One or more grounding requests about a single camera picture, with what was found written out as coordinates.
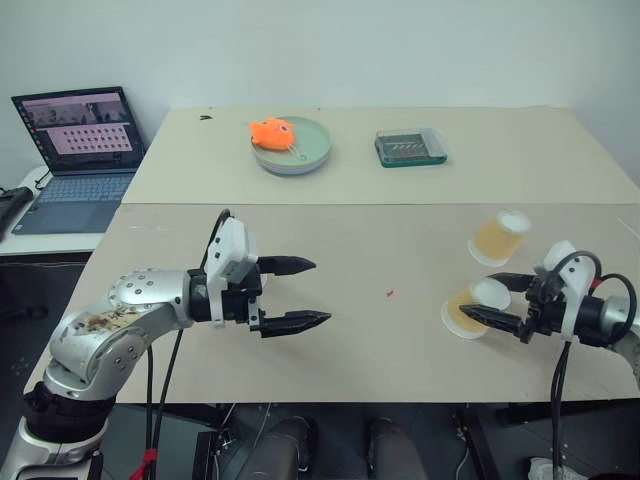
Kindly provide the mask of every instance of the laptop screen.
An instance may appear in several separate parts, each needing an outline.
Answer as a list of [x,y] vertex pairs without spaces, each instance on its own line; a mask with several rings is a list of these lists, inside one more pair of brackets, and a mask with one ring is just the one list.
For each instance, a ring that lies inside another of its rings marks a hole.
[[120,87],[12,97],[54,174],[130,172],[144,146]]

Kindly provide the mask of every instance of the laptop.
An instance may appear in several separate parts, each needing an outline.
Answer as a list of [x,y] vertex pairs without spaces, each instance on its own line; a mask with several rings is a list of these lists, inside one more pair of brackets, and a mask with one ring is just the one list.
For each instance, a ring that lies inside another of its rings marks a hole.
[[122,88],[12,100],[53,176],[13,233],[104,232],[145,152]]

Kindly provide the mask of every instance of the white wall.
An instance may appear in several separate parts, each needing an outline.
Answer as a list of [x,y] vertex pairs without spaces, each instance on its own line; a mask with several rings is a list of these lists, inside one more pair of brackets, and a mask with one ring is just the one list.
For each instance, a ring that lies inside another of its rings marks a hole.
[[120,84],[169,106],[554,105],[640,182],[637,0],[0,0],[0,185],[38,154],[9,97]]

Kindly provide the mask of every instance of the trouser leg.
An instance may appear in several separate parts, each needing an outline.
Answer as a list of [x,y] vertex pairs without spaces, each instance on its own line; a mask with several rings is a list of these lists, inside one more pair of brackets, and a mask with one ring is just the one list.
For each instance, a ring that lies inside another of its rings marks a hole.
[[260,439],[238,480],[295,480],[308,435],[309,426],[303,418],[278,423]]
[[369,464],[378,480],[428,480],[422,461],[407,434],[396,424],[378,419],[371,425]]

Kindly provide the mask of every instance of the orange stuffed fish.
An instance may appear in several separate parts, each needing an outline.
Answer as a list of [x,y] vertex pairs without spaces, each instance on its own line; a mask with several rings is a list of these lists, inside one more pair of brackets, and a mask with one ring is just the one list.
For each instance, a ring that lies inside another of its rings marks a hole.
[[249,124],[251,143],[267,150],[291,150],[295,142],[293,125],[279,118]]

